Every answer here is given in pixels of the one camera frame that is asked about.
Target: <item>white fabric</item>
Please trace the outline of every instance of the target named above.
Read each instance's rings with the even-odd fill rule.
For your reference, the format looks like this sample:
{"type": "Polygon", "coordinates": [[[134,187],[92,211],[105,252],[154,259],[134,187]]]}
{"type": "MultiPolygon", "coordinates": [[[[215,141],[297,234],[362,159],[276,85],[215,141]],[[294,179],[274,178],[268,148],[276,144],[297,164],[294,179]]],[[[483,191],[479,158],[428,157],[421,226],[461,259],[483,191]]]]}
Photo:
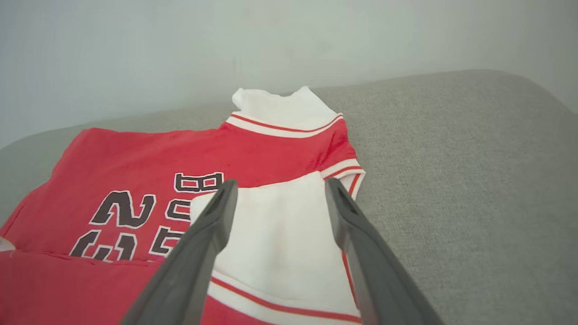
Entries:
{"type": "MultiPolygon", "coordinates": [[[[321,173],[313,172],[289,182],[239,189],[229,242],[217,256],[213,276],[282,306],[358,316],[342,252],[333,238],[324,186],[321,173]]],[[[212,195],[192,200],[192,222],[212,195]]],[[[250,301],[240,304],[237,294],[215,284],[209,294],[266,322],[288,323],[284,312],[265,312],[250,301]],[[271,313],[280,313],[279,320],[271,313]]],[[[327,322],[308,318],[313,320],[298,323],[327,322]]]]}
{"type": "Polygon", "coordinates": [[[337,115],[308,87],[286,97],[239,88],[233,94],[233,103],[246,116],[300,130],[324,126],[337,115]]]}
{"type": "Polygon", "coordinates": [[[0,237],[0,252],[4,252],[6,250],[15,250],[14,245],[8,241],[8,239],[0,237]]]}

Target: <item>white wall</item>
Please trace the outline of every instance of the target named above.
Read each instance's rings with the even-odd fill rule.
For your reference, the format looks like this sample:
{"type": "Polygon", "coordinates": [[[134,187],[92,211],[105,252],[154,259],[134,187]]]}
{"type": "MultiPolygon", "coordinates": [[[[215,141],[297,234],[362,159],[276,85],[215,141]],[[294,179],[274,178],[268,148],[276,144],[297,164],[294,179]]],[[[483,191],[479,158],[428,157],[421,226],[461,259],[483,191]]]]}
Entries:
{"type": "Polygon", "coordinates": [[[0,147],[93,120],[489,68],[578,112],[577,0],[0,0],[0,147]]]}

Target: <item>red jersey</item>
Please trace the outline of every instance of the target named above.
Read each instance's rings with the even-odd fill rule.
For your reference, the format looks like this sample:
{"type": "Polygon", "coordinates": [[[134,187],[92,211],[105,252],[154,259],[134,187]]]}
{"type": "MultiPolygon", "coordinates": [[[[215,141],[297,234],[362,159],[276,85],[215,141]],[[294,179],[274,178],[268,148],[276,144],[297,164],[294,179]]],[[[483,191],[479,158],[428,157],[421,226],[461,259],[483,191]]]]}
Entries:
{"type": "MultiPolygon", "coordinates": [[[[299,100],[312,99],[308,89],[300,92],[299,100]]],[[[325,110],[298,119],[291,113],[299,125],[316,127],[287,127],[259,119],[259,105],[249,105],[249,91],[242,94],[245,106],[236,104],[245,110],[215,130],[81,132],[50,180],[26,196],[0,230],[16,247],[0,252],[0,323],[118,323],[194,222],[191,202],[227,179],[255,188],[318,172],[341,178],[355,196],[364,171],[342,115],[325,110]]],[[[273,311],[360,322],[358,315],[259,299],[273,311]]],[[[229,304],[209,296],[203,323],[264,323],[229,304]]]]}

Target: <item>red fabric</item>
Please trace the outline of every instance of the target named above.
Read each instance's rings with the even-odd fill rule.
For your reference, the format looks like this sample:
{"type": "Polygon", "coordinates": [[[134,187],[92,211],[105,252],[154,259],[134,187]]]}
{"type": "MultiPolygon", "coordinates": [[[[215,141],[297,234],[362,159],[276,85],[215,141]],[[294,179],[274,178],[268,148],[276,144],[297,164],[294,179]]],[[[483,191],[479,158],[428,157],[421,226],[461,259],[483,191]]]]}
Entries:
{"type": "MultiPolygon", "coordinates": [[[[119,324],[159,264],[0,252],[0,324],[119,324]]],[[[201,324],[267,323],[207,297],[201,324]]]]}
{"type": "MultiPolygon", "coordinates": [[[[27,196],[0,229],[0,236],[17,248],[0,253],[0,324],[118,323],[164,259],[150,253],[160,227],[179,233],[190,225],[167,217],[171,201],[190,201],[200,194],[178,193],[177,173],[220,172],[223,181],[237,179],[239,187],[255,187],[351,158],[355,151],[343,120],[301,139],[262,135],[228,123],[215,130],[163,134],[83,131],[50,180],[27,196]],[[105,224],[89,224],[112,191],[130,193],[133,218],[154,202],[146,222],[119,227],[116,205],[105,224]],[[105,259],[112,263],[70,256],[91,232],[98,237],[83,256],[92,257],[101,245],[110,249],[105,259]],[[136,238],[132,260],[118,260],[122,235],[136,238]]],[[[172,247],[176,241],[169,237],[162,245],[172,247]]],[[[203,324],[231,323],[263,324],[209,297],[203,324]]]]}

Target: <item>white trim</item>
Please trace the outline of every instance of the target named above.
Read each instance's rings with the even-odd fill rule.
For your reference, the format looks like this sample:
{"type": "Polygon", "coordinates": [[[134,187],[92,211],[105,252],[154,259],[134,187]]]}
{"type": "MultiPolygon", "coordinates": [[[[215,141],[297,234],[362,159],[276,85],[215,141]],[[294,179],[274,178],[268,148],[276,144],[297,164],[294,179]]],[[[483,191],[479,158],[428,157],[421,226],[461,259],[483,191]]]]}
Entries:
{"type": "Polygon", "coordinates": [[[342,160],[331,167],[323,169],[321,171],[321,176],[323,178],[326,178],[327,176],[329,176],[329,175],[331,175],[337,171],[340,171],[343,168],[347,168],[347,167],[361,167],[361,166],[360,166],[359,162],[357,161],[357,159],[345,159],[345,160],[342,160]]]}
{"type": "Polygon", "coordinates": [[[308,87],[282,97],[265,90],[240,88],[232,97],[233,103],[246,116],[299,130],[311,130],[327,124],[335,112],[327,107],[308,87]]]}
{"type": "MultiPolygon", "coordinates": [[[[286,307],[293,307],[293,308],[301,308],[301,309],[308,309],[312,311],[324,311],[324,312],[335,312],[341,313],[342,311],[331,311],[328,310],[327,307],[323,308],[322,306],[309,306],[304,307],[297,304],[297,301],[287,301],[283,299],[279,299],[277,297],[272,297],[266,295],[262,292],[256,291],[251,289],[243,284],[229,278],[226,275],[223,275],[217,271],[213,271],[212,276],[243,291],[252,296],[258,297],[263,299],[267,302],[271,302],[276,305],[282,305],[286,307]]],[[[350,322],[347,320],[339,320],[333,318],[323,318],[323,317],[316,317],[316,316],[308,316],[308,315],[301,315],[297,313],[291,312],[284,312],[284,311],[277,311],[275,309],[271,309],[265,307],[257,302],[254,302],[250,299],[245,298],[239,294],[236,294],[233,291],[230,291],[214,282],[210,282],[208,295],[219,301],[220,303],[239,311],[247,316],[259,319],[263,322],[279,324],[279,325],[293,325],[293,324],[311,324],[311,325],[330,325],[330,324],[342,324],[342,325],[352,325],[352,324],[359,324],[359,322],[350,322]]],[[[353,314],[352,316],[359,317],[359,313],[353,314]]]]}
{"type": "MultiPolygon", "coordinates": [[[[341,169],[348,168],[348,167],[361,167],[361,166],[360,166],[359,162],[357,161],[357,159],[345,159],[345,160],[342,160],[331,167],[323,169],[321,171],[321,176],[325,179],[325,178],[331,176],[331,174],[338,172],[341,169]]],[[[360,189],[361,181],[363,181],[363,178],[365,177],[365,171],[362,168],[348,169],[348,170],[343,171],[337,175],[334,175],[333,177],[341,180],[341,182],[343,183],[343,186],[348,191],[350,191],[351,190],[350,186],[351,186],[351,183],[353,182],[353,180],[346,179],[346,177],[350,176],[350,175],[359,175],[359,178],[357,179],[357,182],[355,183],[355,187],[353,188],[353,191],[351,191],[351,197],[355,200],[355,198],[357,197],[357,193],[359,192],[359,189],[360,189]]]]}
{"type": "Polygon", "coordinates": [[[330,127],[332,127],[335,123],[337,123],[339,120],[343,120],[343,115],[342,114],[336,114],[331,120],[326,121],[325,125],[324,123],[320,123],[321,125],[325,125],[324,127],[321,127],[318,130],[299,130],[299,131],[290,131],[290,130],[280,130],[278,128],[275,127],[280,127],[280,128],[284,128],[281,126],[277,126],[277,125],[271,125],[272,127],[267,127],[264,125],[259,125],[259,124],[255,124],[255,123],[251,123],[242,119],[237,118],[237,116],[240,116],[244,119],[248,119],[251,121],[255,121],[258,123],[262,123],[262,124],[268,124],[271,125],[270,123],[266,123],[263,121],[259,121],[253,117],[248,117],[247,115],[241,113],[241,112],[233,112],[233,114],[231,114],[231,116],[225,121],[226,123],[232,124],[236,127],[245,129],[245,130],[249,130],[252,132],[256,132],[256,133],[260,133],[260,134],[266,134],[266,135],[272,135],[272,136],[281,136],[284,138],[309,138],[311,136],[317,135],[327,129],[329,129],[330,127]]]}

